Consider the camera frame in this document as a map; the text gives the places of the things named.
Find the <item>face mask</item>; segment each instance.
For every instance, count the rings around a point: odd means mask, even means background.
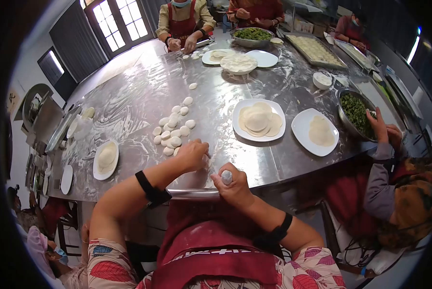
[[[59,246],[56,246],[56,248],[54,249],[54,252],[56,252],[57,254],[62,256],[62,258],[59,259],[59,262],[68,266],[69,257],[67,256],[65,251],[63,251]]]
[[[179,8],[182,8],[186,5],[189,5],[190,3],[192,3],[192,0],[187,0],[186,2],[182,2],[182,3],[171,1],[171,5],[174,5],[174,6],[179,7]]]

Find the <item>red apron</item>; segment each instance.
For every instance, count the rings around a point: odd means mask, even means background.
[[[167,221],[152,288],[182,288],[202,275],[252,279],[275,288],[276,258],[252,243],[263,230],[224,200],[171,201]]]
[[[192,35],[196,28],[195,22],[195,1],[192,1],[190,5],[190,17],[187,20],[175,21],[173,20],[173,5],[168,3],[168,14],[169,14],[169,31],[174,39],[180,39],[181,48],[184,48],[185,41],[187,38]]]

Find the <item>white dough pile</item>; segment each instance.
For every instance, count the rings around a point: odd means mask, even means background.
[[[309,139],[318,146],[329,147],[335,142],[327,120],[314,116],[309,126]]]
[[[265,102],[256,102],[240,110],[239,126],[251,136],[276,136],[282,124],[282,118]]]

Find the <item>floral shirt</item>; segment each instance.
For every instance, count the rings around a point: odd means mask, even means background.
[[[87,269],[90,289],[100,288],[150,288],[153,272],[139,283],[132,268],[127,251],[119,244],[95,239],[89,244],[89,264]],[[308,247],[298,252],[293,260],[285,263],[276,258],[277,288],[283,289],[331,289],[346,288],[340,270],[331,252],[323,247]],[[254,280],[228,280],[230,278],[195,278],[186,289],[260,289],[262,286]]]

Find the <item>small white bowl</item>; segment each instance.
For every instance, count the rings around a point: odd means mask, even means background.
[[[331,77],[326,76],[321,72],[314,73],[312,81],[314,82],[315,86],[323,90],[329,89],[333,84],[333,80],[331,79]]]

